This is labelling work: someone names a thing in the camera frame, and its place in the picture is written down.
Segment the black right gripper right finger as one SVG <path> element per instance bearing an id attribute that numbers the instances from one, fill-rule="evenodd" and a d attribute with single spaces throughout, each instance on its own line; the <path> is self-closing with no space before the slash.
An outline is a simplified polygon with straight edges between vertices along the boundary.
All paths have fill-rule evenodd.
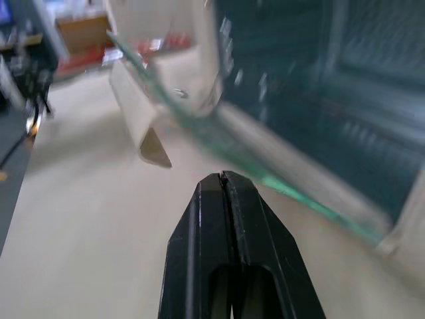
<path id="1" fill-rule="evenodd" d="M 247 178 L 222 174 L 239 270 L 235 319 L 326 319 L 297 243 Z"/>

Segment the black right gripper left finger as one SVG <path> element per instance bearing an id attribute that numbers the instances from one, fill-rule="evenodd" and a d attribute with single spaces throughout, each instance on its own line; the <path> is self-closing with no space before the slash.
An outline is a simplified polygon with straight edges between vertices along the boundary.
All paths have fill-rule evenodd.
<path id="1" fill-rule="evenodd" d="M 230 319 L 234 251 L 220 175 L 198 182 L 167 244 L 158 319 Z"/>

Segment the glass toaster oven door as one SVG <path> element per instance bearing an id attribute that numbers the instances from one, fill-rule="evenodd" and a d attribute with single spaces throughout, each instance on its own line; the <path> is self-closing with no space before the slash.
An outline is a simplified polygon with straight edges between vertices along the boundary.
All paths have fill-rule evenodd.
<path id="1" fill-rule="evenodd" d="M 425 169 L 425 0 L 194 0 L 196 59 L 114 44 L 208 151 L 379 245 Z"/>

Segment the red packages on shelf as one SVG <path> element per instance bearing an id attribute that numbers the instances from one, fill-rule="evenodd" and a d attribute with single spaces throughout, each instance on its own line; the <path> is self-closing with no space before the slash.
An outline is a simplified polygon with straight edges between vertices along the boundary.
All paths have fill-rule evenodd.
<path id="1" fill-rule="evenodd" d="M 187 33 L 168 33 L 164 38 L 151 38 L 131 41 L 130 45 L 141 58 L 147 62 L 156 51 L 179 51 L 188 49 L 192 45 L 192 38 Z M 111 60 L 120 59 L 121 51 L 111 42 L 94 45 L 80 53 L 70 55 L 67 62 L 61 60 L 57 73 L 70 74 L 90 66 L 99 66 Z"/>

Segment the black tripod stand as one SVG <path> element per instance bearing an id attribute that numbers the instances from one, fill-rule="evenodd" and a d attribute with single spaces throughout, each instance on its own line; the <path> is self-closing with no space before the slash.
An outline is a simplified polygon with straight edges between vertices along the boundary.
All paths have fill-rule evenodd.
<path id="1" fill-rule="evenodd" d="M 25 26 L 17 31 L 9 68 L 26 107 L 34 112 L 35 117 L 45 112 L 47 118 L 53 118 L 54 109 L 48 101 L 48 92 L 54 69 L 49 58 L 43 56 L 46 52 L 43 42 L 29 43 L 29 39 L 37 35 L 32 21 L 26 20 Z"/>

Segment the brown cardboard box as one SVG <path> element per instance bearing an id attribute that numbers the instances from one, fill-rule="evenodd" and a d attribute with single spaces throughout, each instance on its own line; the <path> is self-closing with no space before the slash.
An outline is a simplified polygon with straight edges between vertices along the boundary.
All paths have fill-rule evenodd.
<path id="1" fill-rule="evenodd" d="M 89 49 L 113 46 L 107 35 L 111 26 L 105 12 L 56 18 L 55 25 L 70 55 L 80 54 Z"/>

